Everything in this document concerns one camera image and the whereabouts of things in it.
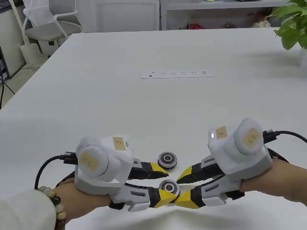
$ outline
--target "black cable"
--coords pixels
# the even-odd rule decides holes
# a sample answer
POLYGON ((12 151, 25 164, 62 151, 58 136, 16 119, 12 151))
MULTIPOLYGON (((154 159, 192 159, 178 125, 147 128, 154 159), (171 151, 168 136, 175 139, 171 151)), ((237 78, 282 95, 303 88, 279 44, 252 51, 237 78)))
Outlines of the black cable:
MULTIPOLYGON (((34 189, 38 189, 38 184, 39 184, 39 179, 40 176, 42 175, 43 170, 46 168, 46 166, 51 163, 52 161, 55 160, 62 160, 64 161, 64 164, 73 164, 73 165, 78 165, 78 158, 76 156, 75 152, 66 152, 64 155, 59 155, 59 156, 55 156, 55 157, 51 157, 50 159, 48 159, 43 165, 42 167, 40 167, 36 179, 35 179, 35 185, 34 185, 34 189)), ((69 174, 67 177, 65 177, 61 182, 66 181, 69 178, 73 178, 74 177, 74 172, 72 172, 71 174, 69 174)))
POLYGON ((42 165, 42 167, 40 167, 40 169, 38 170, 36 179, 35 179, 34 189, 38 189, 38 183, 39 183, 40 176, 42 175, 42 172, 43 172, 43 170, 46 168, 46 166, 47 166, 50 162, 52 162, 52 161, 55 161, 55 160, 63 160, 63 159, 64 159, 64 156, 63 156, 63 155, 51 157, 49 160, 47 160, 47 161, 42 165))
POLYGON ((1 84, 2 84, 1 98, 0 98, 0 109, 2 109, 2 101, 3 101, 3 95, 4 95, 4 80, 3 80, 3 72, 2 72, 1 66, 0 66, 0 76, 1 76, 1 84))
POLYGON ((276 135, 280 135, 280 134, 288 134, 288 135, 292 135, 294 137, 300 138, 302 141, 304 141, 305 143, 307 143, 307 139, 305 137, 303 137, 302 135, 299 135, 298 133, 295 132, 291 132, 291 131, 276 131, 276 135))
POLYGON ((8 86, 8 84, 7 83, 5 83, 4 82, 4 84, 6 85, 6 87, 8 87, 8 89, 12 92, 12 94, 14 94, 15 95, 15 93, 14 93, 14 91, 8 86))
POLYGON ((269 143, 271 141, 277 140, 277 136, 279 136, 281 134, 288 134, 288 135, 297 137, 297 138, 301 139, 302 141, 304 141, 305 143, 307 143, 307 139, 305 137, 303 137, 302 135, 299 135, 298 133, 291 132, 291 131, 273 131, 273 130, 269 130, 269 131, 264 131, 263 132, 263 142, 264 142, 264 144, 267 144, 267 143, 269 143))

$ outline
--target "black cable on floor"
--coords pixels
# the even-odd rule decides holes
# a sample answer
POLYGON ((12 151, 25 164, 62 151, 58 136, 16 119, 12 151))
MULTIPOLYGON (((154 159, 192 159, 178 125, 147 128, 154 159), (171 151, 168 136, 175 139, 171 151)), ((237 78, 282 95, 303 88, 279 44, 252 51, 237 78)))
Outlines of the black cable on floor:
POLYGON ((8 87, 8 89, 12 92, 12 94, 15 95, 14 91, 7 85, 7 83, 4 82, 4 84, 6 85, 6 87, 8 87))
POLYGON ((3 95, 4 95, 4 79, 3 79, 3 72, 2 72, 1 66, 0 66, 0 76, 1 76, 1 84, 2 84, 1 98, 0 98, 0 109, 2 109, 2 101, 3 101, 3 95))

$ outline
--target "beaded bracelet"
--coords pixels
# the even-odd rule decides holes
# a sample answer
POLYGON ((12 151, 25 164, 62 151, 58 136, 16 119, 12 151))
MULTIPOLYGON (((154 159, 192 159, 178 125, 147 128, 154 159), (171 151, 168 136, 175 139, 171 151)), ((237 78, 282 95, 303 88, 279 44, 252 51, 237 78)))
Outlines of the beaded bracelet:
POLYGON ((48 196, 51 200, 51 202, 54 204, 54 207, 56 208, 57 212, 57 222, 55 229, 56 230, 62 230, 65 229, 66 225, 66 212, 64 211, 64 205, 61 203, 61 198, 57 196, 57 193, 52 190, 49 187, 42 186, 38 189, 38 191, 44 193, 46 196, 48 196))

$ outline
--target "white cabinet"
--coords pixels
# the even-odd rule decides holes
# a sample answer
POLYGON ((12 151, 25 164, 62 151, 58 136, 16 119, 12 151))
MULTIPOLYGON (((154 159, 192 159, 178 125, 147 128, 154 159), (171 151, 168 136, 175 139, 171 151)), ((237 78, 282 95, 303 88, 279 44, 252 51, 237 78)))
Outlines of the white cabinet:
POLYGON ((96 0, 96 32, 160 29, 159 0, 96 0))

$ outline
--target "white sleeve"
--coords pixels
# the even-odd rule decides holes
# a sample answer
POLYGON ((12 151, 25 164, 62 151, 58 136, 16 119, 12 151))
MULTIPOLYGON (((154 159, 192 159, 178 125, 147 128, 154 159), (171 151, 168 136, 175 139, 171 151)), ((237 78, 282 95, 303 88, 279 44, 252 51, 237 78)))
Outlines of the white sleeve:
POLYGON ((56 211, 51 200, 36 190, 0 201, 0 230, 54 230, 56 211))

